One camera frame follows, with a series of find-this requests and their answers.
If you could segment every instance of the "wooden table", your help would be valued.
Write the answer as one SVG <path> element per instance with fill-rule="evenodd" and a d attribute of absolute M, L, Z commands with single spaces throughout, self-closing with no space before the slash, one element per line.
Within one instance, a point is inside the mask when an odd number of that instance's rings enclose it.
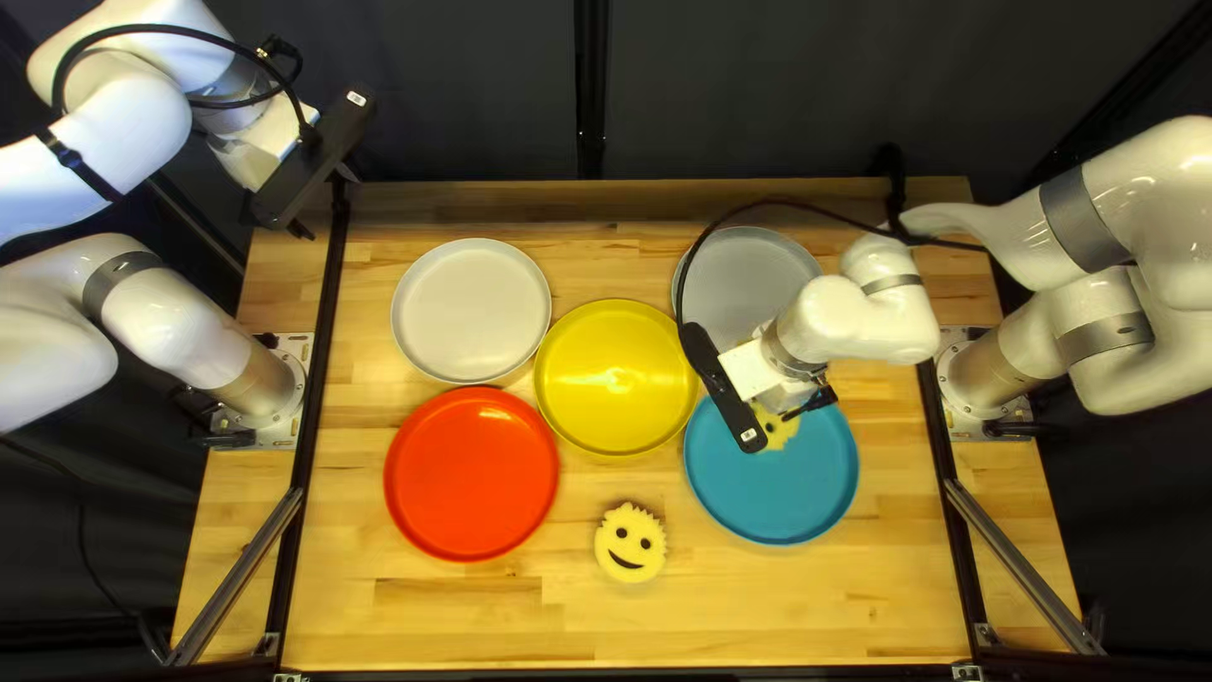
<path fill-rule="evenodd" d="M 491 236 L 530 254 L 554 317 L 602 297 L 670 313 L 669 281 L 704 222 L 767 196 L 794 196 L 879 223 L 886 183 L 854 179 L 379 183 L 356 188 L 332 356 L 282 664 L 299 670 L 653 667 L 950 663 L 968 655 L 922 406 L 913 368 L 844 361 L 830 377 L 858 442 L 858 497 L 824 537 L 791 549 L 747 544 L 694 502 L 680 439 L 629 464 L 598 464 L 561 443 L 560 491 L 521 549 L 487 563 L 442 563 L 413 549 L 382 499 L 387 447 L 417 406 L 447 390 L 396 350 L 388 306 L 427 250 Z M 259 230 L 239 319 L 253 331 L 314 328 L 327 196 L 304 216 L 315 242 Z M 971 200 L 964 178 L 914 178 L 910 204 Z M 828 218 L 760 210 L 837 270 L 857 236 Z M 916 259 L 942 323 L 1000 317 L 981 253 L 926 246 Z M 530 367 L 504 386 L 533 403 Z M 1033 443 L 956 445 L 961 480 L 1076 612 L 1047 485 Z M 286 489 L 291 457 L 212 453 L 177 611 L 176 635 Z M 605 579 L 593 529 L 634 499 L 668 525 L 669 561 L 635 589 Z M 1004 640 L 1062 648 L 974 539 L 989 619 Z M 206 659 L 244 655 L 264 627 L 273 561 L 258 572 Z"/>

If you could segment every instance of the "orange plate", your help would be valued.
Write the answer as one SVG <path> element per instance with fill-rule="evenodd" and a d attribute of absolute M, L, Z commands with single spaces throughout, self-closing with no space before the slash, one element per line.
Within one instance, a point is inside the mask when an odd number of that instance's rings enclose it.
<path fill-rule="evenodd" d="M 441 560 L 499 557 L 555 499 L 560 457 L 543 418 L 497 389 L 458 389 L 412 413 L 391 442 L 383 491 L 413 545 Z"/>

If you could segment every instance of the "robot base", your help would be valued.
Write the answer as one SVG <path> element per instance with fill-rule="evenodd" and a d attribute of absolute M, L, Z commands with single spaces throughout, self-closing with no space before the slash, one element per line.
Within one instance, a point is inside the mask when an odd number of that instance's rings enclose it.
<path fill-rule="evenodd" d="M 1030 423 L 1031 405 L 1027 396 L 1019 396 L 1008 403 L 981 409 L 972 406 L 960 405 L 954 392 L 947 384 L 948 371 L 951 357 L 959 354 L 965 346 L 972 344 L 976 338 L 989 329 L 988 326 L 957 326 L 943 325 L 941 351 L 934 357 L 938 372 L 938 389 L 943 396 L 943 413 L 947 418 L 947 431 L 951 436 L 953 443 L 962 442 L 1004 442 L 1004 441 L 1030 441 L 1030 436 L 988 436 L 984 432 L 984 423 L 996 420 L 1002 424 Z"/>
<path fill-rule="evenodd" d="M 275 333 L 278 348 L 271 353 L 281 359 L 295 373 L 295 394 L 286 406 L 268 417 L 251 418 L 223 407 L 211 415 L 211 434 L 253 435 L 247 446 L 213 446 L 216 451 L 295 451 L 298 441 L 299 420 L 303 417 L 303 389 L 311 369 L 311 343 L 314 333 Z"/>

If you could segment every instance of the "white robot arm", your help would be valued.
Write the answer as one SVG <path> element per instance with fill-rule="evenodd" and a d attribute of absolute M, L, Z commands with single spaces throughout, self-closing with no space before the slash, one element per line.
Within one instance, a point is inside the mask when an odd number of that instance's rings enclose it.
<path fill-rule="evenodd" d="M 997 419 L 1007 402 L 1068 372 L 1087 409 L 1115 415 L 1212 388 L 1212 355 L 1204 351 L 1212 343 L 1210 211 L 1212 119 L 1185 116 L 1001 206 L 931 204 L 902 213 L 914 235 L 974 235 L 1037 291 L 999 327 L 941 359 L 944 400 Z M 876 246 L 879 239 L 891 243 Z M 873 275 L 856 263 L 881 248 L 881 258 L 899 263 L 888 273 L 916 275 L 899 242 L 864 236 L 842 257 L 850 281 L 813 280 L 761 338 L 720 356 L 742 400 L 788 409 L 814 389 L 807 367 L 840 357 L 908 363 L 936 353 L 926 351 L 938 336 L 920 285 L 863 291 Z"/>
<path fill-rule="evenodd" d="M 27 68 L 34 91 L 50 104 L 59 62 L 78 40 L 132 23 L 231 38 L 200 0 L 107 0 L 34 52 Z M 253 64 L 217 45 L 181 35 L 115 35 L 68 67 L 68 113 L 0 148 L 0 243 L 70 224 L 118 200 L 177 154 L 193 120 L 211 133 L 208 144 L 228 172 L 252 190 L 299 137 L 281 92 L 248 107 L 191 110 L 187 93 L 230 102 L 268 90 Z M 314 122 L 318 111 L 302 107 Z"/>
<path fill-rule="evenodd" d="M 30 84 L 51 103 L 56 73 L 68 69 L 68 113 L 0 148 L 0 243 L 116 201 L 181 149 L 191 120 L 210 132 L 231 176 L 255 191 L 302 141 L 302 121 L 319 116 L 286 92 L 270 92 L 256 65 L 228 47 L 185 35 L 110 35 L 61 67 L 80 40 L 127 24 L 230 40 L 200 0 L 107 0 L 41 45 L 28 64 Z M 241 105 L 193 110 L 199 99 Z M 221 401 L 245 426 L 288 423 L 298 408 L 297 361 L 270 354 L 135 239 L 101 234 L 0 268 L 0 432 L 113 377 L 114 349 L 85 315 L 148 365 Z"/>

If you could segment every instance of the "teal plate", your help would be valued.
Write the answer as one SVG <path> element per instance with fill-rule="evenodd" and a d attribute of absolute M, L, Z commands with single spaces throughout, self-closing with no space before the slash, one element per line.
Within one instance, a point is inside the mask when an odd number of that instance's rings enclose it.
<path fill-rule="evenodd" d="M 782 451 L 748 455 L 703 399 L 686 426 L 686 476 L 699 504 L 737 535 L 797 545 L 833 528 L 858 491 L 858 448 L 837 406 L 805 413 Z"/>

